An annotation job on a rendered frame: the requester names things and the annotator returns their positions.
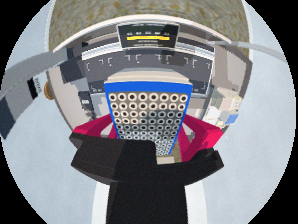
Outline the dark grey rectangular plate with label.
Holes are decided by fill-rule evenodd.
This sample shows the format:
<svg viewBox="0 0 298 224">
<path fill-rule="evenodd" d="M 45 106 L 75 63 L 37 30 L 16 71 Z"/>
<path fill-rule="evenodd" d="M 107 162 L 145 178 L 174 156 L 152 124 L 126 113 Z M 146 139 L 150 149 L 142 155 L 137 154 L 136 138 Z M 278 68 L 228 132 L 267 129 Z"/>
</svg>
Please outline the dark grey rectangular plate with label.
<svg viewBox="0 0 298 224">
<path fill-rule="evenodd" d="M 87 92 L 78 92 L 78 96 L 79 96 L 79 99 L 80 99 L 80 102 L 81 102 L 81 105 L 82 105 L 82 109 L 84 111 L 85 110 L 94 111 L 89 91 L 87 91 Z"/>
</svg>

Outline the white ready button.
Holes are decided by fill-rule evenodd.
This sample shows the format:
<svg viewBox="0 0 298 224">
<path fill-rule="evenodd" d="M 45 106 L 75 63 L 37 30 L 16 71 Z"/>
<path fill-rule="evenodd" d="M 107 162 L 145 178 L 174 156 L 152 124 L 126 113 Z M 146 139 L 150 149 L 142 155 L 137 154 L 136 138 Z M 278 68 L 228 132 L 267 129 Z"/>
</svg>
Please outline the white ready button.
<svg viewBox="0 0 298 224">
<path fill-rule="evenodd" d="M 85 114 L 86 114 L 87 117 L 85 117 L 85 119 L 83 120 L 83 122 L 81 123 L 81 125 L 84 124 L 84 123 L 86 123 L 86 122 L 89 122 L 89 121 L 92 121 L 92 120 L 96 119 L 96 116 L 95 116 L 94 112 L 92 112 L 92 113 L 85 113 Z"/>
</svg>

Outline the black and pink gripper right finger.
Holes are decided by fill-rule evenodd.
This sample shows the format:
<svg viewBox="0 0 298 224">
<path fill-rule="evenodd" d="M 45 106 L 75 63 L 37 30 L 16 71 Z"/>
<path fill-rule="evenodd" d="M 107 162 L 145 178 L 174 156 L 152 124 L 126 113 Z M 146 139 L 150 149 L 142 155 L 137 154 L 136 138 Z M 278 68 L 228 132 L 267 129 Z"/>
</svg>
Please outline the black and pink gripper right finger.
<svg viewBox="0 0 298 224">
<path fill-rule="evenodd" d="M 199 150 L 213 147 L 223 134 L 219 127 L 187 114 L 183 123 L 195 133 L 195 136 L 190 143 L 183 125 L 181 126 L 178 141 L 182 162 L 190 161 Z"/>
</svg>

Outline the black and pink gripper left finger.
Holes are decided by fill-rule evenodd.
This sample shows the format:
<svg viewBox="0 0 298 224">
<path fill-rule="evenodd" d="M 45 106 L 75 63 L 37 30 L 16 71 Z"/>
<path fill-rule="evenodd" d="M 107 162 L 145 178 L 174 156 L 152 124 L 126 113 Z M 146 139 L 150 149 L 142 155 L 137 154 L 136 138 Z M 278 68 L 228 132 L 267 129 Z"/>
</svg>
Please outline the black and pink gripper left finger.
<svg viewBox="0 0 298 224">
<path fill-rule="evenodd" d="M 108 125 L 112 123 L 112 118 L 110 114 L 107 114 L 103 117 L 97 118 L 95 120 L 89 121 L 82 125 L 75 127 L 73 132 L 82 133 L 89 136 L 99 136 L 101 137 L 101 131 L 103 131 Z M 117 139 L 117 133 L 114 128 L 114 124 L 112 129 L 108 135 L 108 138 L 115 138 Z"/>
</svg>

